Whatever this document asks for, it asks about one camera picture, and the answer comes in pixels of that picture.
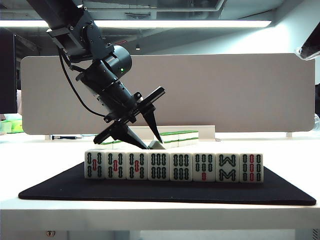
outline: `desk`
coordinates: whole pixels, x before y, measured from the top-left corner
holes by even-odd
[[[52,141],[24,133],[0,136],[1,233],[319,228],[320,137],[284,136],[261,133],[249,139],[244,133],[217,133],[220,142],[199,144],[214,152],[263,153],[264,165],[317,199],[315,206],[22,200],[19,192],[82,162],[94,144],[91,139]]]

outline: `robotic arm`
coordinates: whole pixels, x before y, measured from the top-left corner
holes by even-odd
[[[311,60],[320,56],[320,22],[303,46],[297,51],[297,55],[302,60]]]
[[[153,102],[161,97],[165,90],[159,87],[143,100],[141,93],[132,95],[128,91],[119,79],[131,69],[131,56],[121,46],[110,43],[105,45],[87,8],[83,5],[76,6],[72,0],[27,1],[48,23],[50,29],[47,32],[58,47],[62,67],[63,58],[71,70],[80,72],[76,80],[83,82],[106,108],[108,114],[104,116],[105,122],[113,121],[94,138],[94,143],[100,144],[111,136],[115,140],[147,149],[127,125],[128,122],[134,123],[140,113],[153,134],[162,142]],[[87,69],[72,65],[87,60],[92,60]]]

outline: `fluorescent light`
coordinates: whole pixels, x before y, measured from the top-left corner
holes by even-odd
[[[246,20],[96,20],[101,28],[155,29],[155,28],[265,28],[271,21]]]
[[[43,20],[0,20],[0,27],[6,28],[48,28],[48,24]]]
[[[101,28],[155,29],[155,28],[265,28],[271,21],[247,20],[96,20]],[[0,27],[43,27],[43,20],[0,20]]]

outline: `ceiling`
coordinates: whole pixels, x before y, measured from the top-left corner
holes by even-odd
[[[84,4],[95,20],[273,20],[274,11],[289,0],[74,0]],[[1,0],[1,20],[39,20],[26,0]],[[46,28],[10,28],[19,35],[21,55],[55,55]],[[149,54],[216,36],[243,31],[222,28],[101,28],[106,43],[122,43],[131,54]]]

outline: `pen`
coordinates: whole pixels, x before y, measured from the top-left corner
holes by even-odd
[[[54,139],[82,139],[81,136],[54,136],[51,137],[52,140]]]

